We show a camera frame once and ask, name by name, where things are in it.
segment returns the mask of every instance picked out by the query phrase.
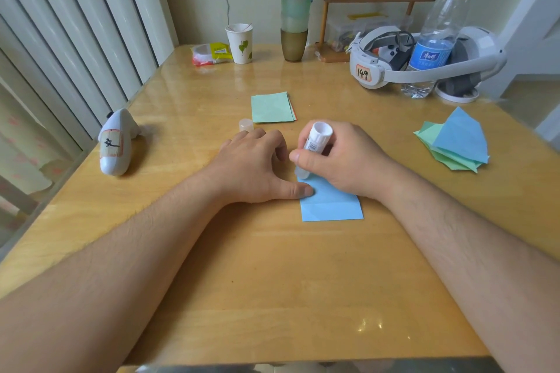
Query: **curtain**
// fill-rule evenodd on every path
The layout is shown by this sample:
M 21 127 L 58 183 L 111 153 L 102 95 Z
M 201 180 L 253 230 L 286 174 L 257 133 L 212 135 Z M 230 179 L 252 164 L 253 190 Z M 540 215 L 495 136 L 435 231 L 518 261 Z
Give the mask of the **curtain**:
M 71 164 L 71 157 L 32 117 L 0 80 L 0 175 L 40 201 Z M 0 245 L 25 220 L 19 209 L 2 197 L 0 188 Z

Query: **brown cup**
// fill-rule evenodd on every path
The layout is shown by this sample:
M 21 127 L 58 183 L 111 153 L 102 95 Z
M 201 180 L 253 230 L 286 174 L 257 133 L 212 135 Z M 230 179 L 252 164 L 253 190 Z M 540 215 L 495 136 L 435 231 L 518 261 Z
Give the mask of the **brown cup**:
M 282 53 L 286 61 L 299 62 L 301 58 L 303 58 L 308 31 L 309 30 L 305 30 L 303 33 L 289 33 L 280 29 Z

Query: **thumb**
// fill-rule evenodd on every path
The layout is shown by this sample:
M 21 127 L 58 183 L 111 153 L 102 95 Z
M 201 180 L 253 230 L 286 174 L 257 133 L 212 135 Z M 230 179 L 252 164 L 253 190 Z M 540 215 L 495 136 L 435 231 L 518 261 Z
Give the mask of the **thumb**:
M 305 171 L 325 177 L 328 157 L 305 149 L 295 149 L 290 153 L 290 161 Z
M 306 183 L 287 182 L 276 178 L 273 193 L 276 199 L 301 199 L 313 195 L 313 187 Z

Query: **forearm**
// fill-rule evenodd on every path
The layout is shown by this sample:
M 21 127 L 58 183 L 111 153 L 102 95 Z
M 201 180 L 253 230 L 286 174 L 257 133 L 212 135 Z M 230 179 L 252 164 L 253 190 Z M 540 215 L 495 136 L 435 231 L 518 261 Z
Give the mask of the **forearm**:
M 197 174 L 2 299 L 3 367 L 116 371 L 221 208 L 216 192 Z
M 505 371 L 560 365 L 560 264 L 402 166 L 381 201 Z

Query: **glue stick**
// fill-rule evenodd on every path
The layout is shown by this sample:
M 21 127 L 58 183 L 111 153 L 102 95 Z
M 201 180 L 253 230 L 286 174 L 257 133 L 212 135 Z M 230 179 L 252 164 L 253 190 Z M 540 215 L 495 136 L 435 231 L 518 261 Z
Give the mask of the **glue stick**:
M 313 124 L 313 127 L 309 132 L 309 137 L 305 142 L 304 149 L 322 154 L 332 134 L 333 128 L 330 125 L 322 121 L 316 122 Z M 305 171 L 303 168 L 299 168 L 298 166 L 296 167 L 294 173 L 298 179 L 306 179 L 310 174 L 309 171 Z

